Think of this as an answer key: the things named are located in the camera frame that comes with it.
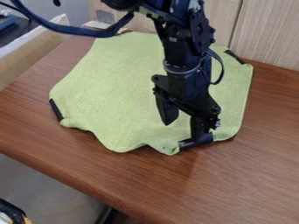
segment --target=black strap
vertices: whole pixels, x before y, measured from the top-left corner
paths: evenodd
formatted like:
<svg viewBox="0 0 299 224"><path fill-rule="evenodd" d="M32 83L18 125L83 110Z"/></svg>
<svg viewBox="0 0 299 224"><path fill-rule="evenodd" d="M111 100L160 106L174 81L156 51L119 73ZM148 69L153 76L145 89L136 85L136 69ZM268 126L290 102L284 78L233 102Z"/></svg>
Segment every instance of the black strap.
<svg viewBox="0 0 299 224"><path fill-rule="evenodd" d="M61 24L51 23L42 17L31 12L27 7L25 7L19 0L10 0L23 14L25 14L28 18L31 18L36 23L44 26L45 28L54 31L61 32L65 34L72 34L78 36L88 36L94 38L110 38L113 37L124 25L126 25L129 21L134 17L134 12L129 12L123 18L121 18L116 24L110 25L107 29L103 31L94 31L85 28L79 28L75 26L67 26Z"/></svg>
<svg viewBox="0 0 299 224"><path fill-rule="evenodd" d="M222 59L220 58L220 56L218 56L218 54L216 52L214 52L213 50L211 50L210 48L206 51L206 53L210 56L212 56L214 59L216 59L220 65L221 65L221 73L220 73L220 76L218 77L218 79L214 82L211 82L210 80L210 84L212 85L218 85L220 84L220 82L222 81L223 77L224 77L224 74L225 74L225 68L224 68L224 64L223 64L223 61Z"/></svg>

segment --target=green cloth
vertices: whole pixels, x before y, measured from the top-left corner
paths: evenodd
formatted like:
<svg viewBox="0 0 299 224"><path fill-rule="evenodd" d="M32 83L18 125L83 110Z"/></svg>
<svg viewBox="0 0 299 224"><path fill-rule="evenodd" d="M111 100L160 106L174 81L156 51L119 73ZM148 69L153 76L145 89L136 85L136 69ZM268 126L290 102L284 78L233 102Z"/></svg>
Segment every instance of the green cloth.
<svg viewBox="0 0 299 224"><path fill-rule="evenodd" d="M212 49L224 60L226 75L210 93L220 105L222 126L214 131L222 141L237 134L242 123L253 67L241 65ZM127 152L143 145L167 154L179 152L177 142L190 138L190 117L180 112L164 126L153 95L154 74L163 70L163 48L157 35L131 32L114 38L97 39L82 61L51 91L64 119L61 125L92 131L110 150ZM220 74L213 61L212 77Z"/></svg>

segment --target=wooden table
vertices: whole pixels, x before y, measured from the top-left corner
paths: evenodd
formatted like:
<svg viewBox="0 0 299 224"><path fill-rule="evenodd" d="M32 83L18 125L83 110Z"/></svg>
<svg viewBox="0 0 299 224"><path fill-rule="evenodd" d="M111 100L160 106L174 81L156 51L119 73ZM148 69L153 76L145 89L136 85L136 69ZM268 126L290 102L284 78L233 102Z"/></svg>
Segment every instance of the wooden table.
<svg viewBox="0 0 299 224"><path fill-rule="evenodd" d="M93 41L63 43L0 93L3 154L143 223L299 223L298 72L252 62L244 124L231 141L174 157L150 147L116 154L59 126L48 104Z"/></svg>

